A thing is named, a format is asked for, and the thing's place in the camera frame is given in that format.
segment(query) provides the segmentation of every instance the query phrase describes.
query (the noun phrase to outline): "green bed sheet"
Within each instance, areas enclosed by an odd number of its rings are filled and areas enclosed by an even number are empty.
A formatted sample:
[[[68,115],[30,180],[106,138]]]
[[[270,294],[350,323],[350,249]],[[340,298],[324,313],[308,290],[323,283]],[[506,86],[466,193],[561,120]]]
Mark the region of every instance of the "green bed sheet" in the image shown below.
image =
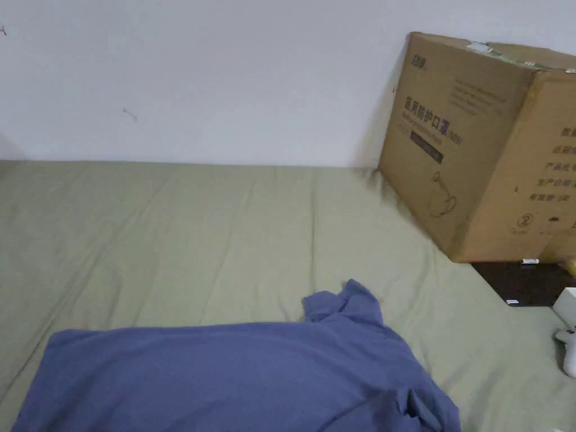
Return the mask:
[[[0,162],[0,430],[66,328],[297,321],[355,278],[465,431],[576,430],[561,320],[454,264],[378,173]]]

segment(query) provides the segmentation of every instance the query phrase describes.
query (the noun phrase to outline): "blue t-shirt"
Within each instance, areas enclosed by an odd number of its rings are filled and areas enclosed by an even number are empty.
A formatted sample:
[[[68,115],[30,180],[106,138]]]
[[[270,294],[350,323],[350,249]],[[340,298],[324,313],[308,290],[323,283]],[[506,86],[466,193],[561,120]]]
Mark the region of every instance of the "blue t-shirt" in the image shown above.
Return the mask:
[[[362,285],[304,309],[302,323],[56,333],[13,431],[460,431]]]

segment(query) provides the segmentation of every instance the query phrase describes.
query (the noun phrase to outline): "white plastic device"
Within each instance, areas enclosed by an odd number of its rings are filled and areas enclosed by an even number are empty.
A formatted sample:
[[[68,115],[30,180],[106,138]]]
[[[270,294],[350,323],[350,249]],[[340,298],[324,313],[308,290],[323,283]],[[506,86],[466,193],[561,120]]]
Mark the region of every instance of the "white plastic device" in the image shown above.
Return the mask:
[[[576,332],[574,330],[561,330],[556,333],[556,339],[566,344],[566,357],[564,357],[564,372],[576,378]]]
[[[576,328],[576,288],[564,288],[552,308],[568,324],[568,328]]]

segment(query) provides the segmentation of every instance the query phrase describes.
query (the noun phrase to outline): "cardboard box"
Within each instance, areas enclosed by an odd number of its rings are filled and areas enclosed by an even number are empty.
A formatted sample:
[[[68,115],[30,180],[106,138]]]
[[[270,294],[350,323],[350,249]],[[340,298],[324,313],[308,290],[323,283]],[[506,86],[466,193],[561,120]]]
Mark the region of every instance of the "cardboard box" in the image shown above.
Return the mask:
[[[412,33],[379,169],[455,262],[576,258],[576,57]]]

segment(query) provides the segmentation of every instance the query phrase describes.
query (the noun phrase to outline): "white wall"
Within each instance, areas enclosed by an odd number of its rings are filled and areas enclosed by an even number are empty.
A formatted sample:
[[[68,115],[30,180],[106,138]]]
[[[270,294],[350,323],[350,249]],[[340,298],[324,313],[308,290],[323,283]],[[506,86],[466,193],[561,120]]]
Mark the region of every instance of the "white wall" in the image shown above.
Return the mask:
[[[409,31],[575,52],[575,17],[574,0],[2,0],[0,157],[373,166]]]

